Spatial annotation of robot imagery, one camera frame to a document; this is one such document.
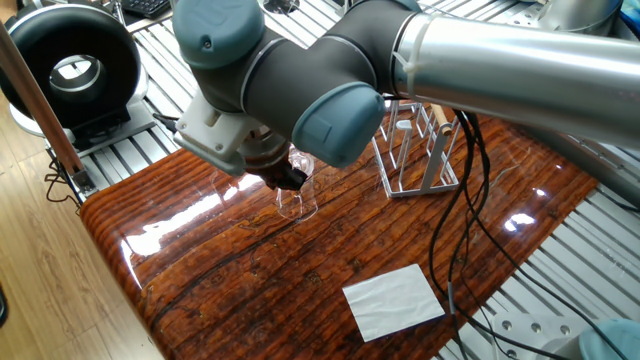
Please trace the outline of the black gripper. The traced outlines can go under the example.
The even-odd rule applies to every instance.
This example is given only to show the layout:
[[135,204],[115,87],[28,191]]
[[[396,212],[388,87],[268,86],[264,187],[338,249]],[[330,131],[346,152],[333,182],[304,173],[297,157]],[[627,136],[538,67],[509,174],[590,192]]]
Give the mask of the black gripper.
[[299,191],[308,179],[304,171],[292,168],[288,152],[259,157],[257,174],[271,182],[280,181],[280,188],[289,191]]

